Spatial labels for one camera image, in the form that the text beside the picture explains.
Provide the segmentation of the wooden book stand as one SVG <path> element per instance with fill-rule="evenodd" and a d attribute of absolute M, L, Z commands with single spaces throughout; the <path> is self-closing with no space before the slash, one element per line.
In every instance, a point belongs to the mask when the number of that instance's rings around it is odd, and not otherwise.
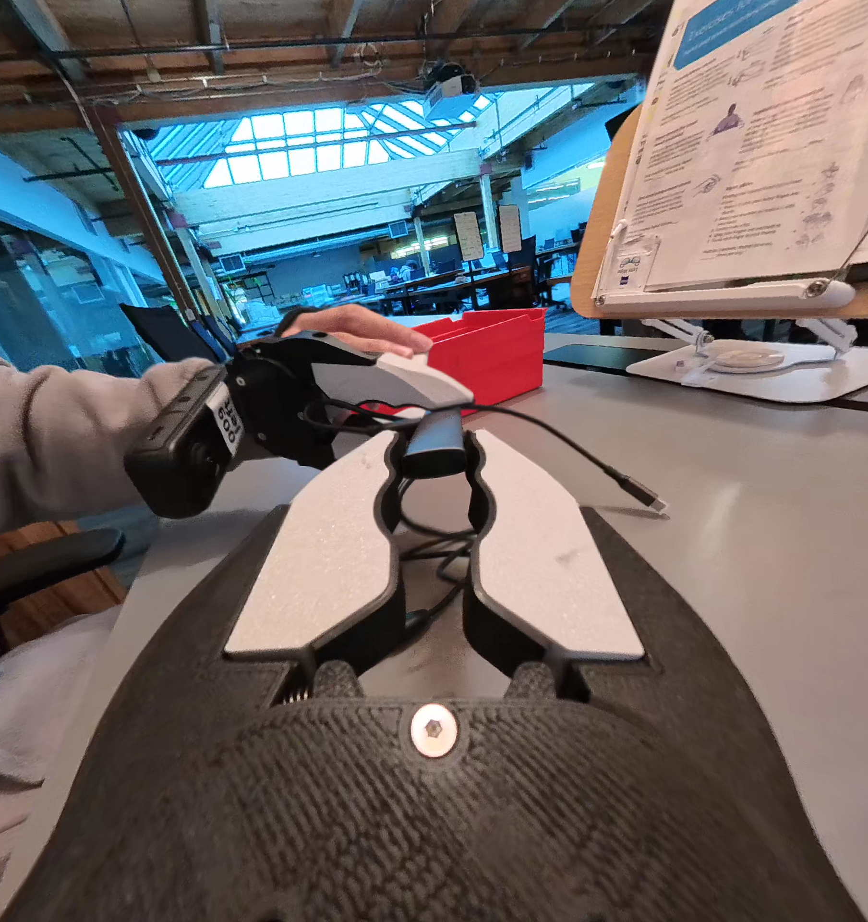
<path fill-rule="evenodd" d="M 850 321 L 868 321 L 868 264 L 834 270 L 830 276 L 692 285 L 642 291 L 632 282 L 614 283 L 613 256 L 627 235 L 617 219 L 627 188 L 633 141 L 641 107 L 615 116 L 608 130 L 611 147 L 579 245 L 571 283 L 571 303 L 584 317 L 638 320 L 669 335 L 676 357 L 663 355 L 630 365 L 628 375 L 687 385 L 790 406 L 824 405 L 868 412 L 868 347 L 856 344 Z M 700 320 L 779 320 L 792 318 L 812 332 L 819 345 L 771 344 L 781 360 L 769 366 L 720 368 L 705 359 Z"/>

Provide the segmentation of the dark fabric chair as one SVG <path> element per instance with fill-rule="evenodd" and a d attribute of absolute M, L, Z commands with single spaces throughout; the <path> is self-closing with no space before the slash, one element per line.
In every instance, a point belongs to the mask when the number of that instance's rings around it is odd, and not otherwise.
<path fill-rule="evenodd" d="M 185 321 L 171 306 L 136 307 L 120 303 L 119 307 L 140 338 L 166 362 L 229 360 L 229 353 L 201 323 Z"/>

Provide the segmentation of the grey desk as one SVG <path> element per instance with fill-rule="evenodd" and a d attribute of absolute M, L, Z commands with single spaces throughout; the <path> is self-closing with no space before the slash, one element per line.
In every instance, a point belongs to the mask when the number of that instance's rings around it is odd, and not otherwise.
<path fill-rule="evenodd" d="M 544 366 L 511 402 L 667 502 L 634 506 L 525 422 L 467 419 L 544 467 L 682 595 L 758 698 L 810 820 L 868 919 L 868 412 L 791 408 Z M 105 706 L 163 619 L 260 519 L 313 476 L 288 460 L 228 475 L 210 511 L 163 524 L 63 738 L 0 884 L 0 916 L 59 817 Z M 508 680 L 466 642 L 453 604 L 365 673 L 368 694 L 498 697 Z"/>

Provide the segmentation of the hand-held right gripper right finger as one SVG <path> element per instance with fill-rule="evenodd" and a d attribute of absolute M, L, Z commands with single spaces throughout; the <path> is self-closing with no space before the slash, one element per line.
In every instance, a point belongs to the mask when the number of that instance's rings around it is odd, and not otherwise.
<path fill-rule="evenodd" d="M 484 429 L 467 435 L 475 536 L 463 632 L 494 667 L 637 662 L 645 649 L 578 501 Z"/>

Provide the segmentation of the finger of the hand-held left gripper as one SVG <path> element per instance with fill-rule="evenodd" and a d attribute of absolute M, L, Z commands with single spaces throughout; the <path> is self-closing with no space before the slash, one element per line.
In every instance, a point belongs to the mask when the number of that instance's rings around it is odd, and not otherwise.
<path fill-rule="evenodd" d="M 373 437 L 381 432 L 412 435 L 428 410 L 419 407 L 394 408 L 385 404 L 329 405 L 329 423 L 336 436 Z"/>
<path fill-rule="evenodd" d="M 474 394 L 426 360 L 382 354 L 369 365 L 313 363 L 316 385 L 349 405 L 385 404 L 441 409 L 474 402 Z"/>

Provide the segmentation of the printed paper sheet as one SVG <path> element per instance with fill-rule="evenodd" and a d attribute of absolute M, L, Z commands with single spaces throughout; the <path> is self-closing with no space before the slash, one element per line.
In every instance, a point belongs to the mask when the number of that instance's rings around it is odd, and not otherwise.
<path fill-rule="evenodd" d="M 675 2 L 624 221 L 647 287 L 840 267 L 868 223 L 868 1 Z"/>

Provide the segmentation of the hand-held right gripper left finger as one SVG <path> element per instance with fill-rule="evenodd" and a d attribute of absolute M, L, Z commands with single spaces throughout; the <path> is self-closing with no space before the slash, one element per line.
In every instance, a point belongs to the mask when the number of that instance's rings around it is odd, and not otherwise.
<path fill-rule="evenodd" d="M 237 661 L 372 667 L 405 632 L 394 542 L 404 440 L 382 432 L 291 502 L 224 646 Z"/>

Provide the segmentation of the person's left forearm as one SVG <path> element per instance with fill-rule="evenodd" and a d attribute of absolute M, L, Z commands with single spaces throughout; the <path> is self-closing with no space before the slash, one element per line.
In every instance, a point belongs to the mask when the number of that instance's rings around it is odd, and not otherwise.
<path fill-rule="evenodd" d="M 153 366 L 141 378 L 0 358 L 0 534 L 141 503 L 127 450 L 192 377 L 200 359 Z"/>

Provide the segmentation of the dark grey usb hub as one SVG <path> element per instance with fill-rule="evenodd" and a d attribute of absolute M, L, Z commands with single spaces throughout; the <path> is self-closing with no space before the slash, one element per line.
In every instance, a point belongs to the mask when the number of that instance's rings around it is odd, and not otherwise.
<path fill-rule="evenodd" d="M 401 462 L 405 479 L 449 478 L 466 470 L 462 411 L 434 411 L 417 423 Z"/>

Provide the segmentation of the person's left hand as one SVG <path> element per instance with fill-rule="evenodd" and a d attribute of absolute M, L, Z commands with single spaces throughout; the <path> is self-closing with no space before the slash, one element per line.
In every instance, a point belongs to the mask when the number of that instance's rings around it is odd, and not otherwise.
<path fill-rule="evenodd" d="M 405 359 L 426 355 L 433 347 L 433 341 L 416 329 L 353 303 L 300 313 L 283 337 L 306 332 L 323 333 L 359 352 L 390 353 Z"/>

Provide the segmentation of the long wooden work table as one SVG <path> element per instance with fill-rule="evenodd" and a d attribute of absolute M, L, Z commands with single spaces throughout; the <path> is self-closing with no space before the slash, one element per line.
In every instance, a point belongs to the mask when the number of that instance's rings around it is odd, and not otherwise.
<path fill-rule="evenodd" d="M 569 285 L 573 274 L 542 277 L 530 267 L 506 269 L 476 275 L 446 273 L 430 278 L 400 283 L 368 298 L 368 304 L 391 315 L 396 304 L 403 315 L 418 315 L 422 307 L 432 307 L 435 314 L 447 313 L 469 302 L 471 310 L 530 309 L 556 304 L 550 295 L 553 288 Z"/>

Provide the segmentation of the red plastic bin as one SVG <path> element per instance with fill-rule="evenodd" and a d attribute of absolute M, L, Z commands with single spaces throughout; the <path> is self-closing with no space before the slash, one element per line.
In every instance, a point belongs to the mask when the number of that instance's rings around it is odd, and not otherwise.
<path fill-rule="evenodd" d="M 403 372 L 408 397 L 384 401 L 399 406 L 418 394 L 431 409 L 488 407 L 543 386 L 542 308 L 469 311 L 406 328 L 431 340 L 427 370 Z"/>

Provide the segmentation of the black flat pad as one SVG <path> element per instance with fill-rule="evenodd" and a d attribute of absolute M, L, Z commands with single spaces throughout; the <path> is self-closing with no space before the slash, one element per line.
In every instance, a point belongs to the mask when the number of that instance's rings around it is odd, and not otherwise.
<path fill-rule="evenodd" d="M 668 354 L 657 350 L 572 343 L 543 354 L 543 364 L 598 372 L 627 375 L 627 369 L 637 363 Z"/>

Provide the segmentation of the skylight window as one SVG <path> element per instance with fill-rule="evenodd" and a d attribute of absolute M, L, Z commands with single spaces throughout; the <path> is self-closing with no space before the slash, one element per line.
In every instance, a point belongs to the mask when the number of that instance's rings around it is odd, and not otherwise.
<path fill-rule="evenodd" d="M 497 99 L 479 95 L 458 113 L 432 119 L 413 99 L 285 109 L 176 124 L 146 145 L 173 191 L 226 188 L 437 155 Z"/>

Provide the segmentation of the person's grey sweatshirt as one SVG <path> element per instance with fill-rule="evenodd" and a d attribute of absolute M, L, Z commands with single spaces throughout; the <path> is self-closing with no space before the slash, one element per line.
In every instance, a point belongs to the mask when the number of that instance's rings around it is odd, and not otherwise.
<path fill-rule="evenodd" d="M 0 880 L 121 607 L 0 652 Z"/>

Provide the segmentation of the ceiling projector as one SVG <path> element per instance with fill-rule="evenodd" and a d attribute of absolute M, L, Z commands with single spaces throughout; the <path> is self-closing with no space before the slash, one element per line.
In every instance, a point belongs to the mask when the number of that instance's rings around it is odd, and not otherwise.
<path fill-rule="evenodd" d="M 478 80 L 460 63 L 438 62 L 425 83 L 423 110 L 426 121 L 454 122 L 478 96 Z"/>

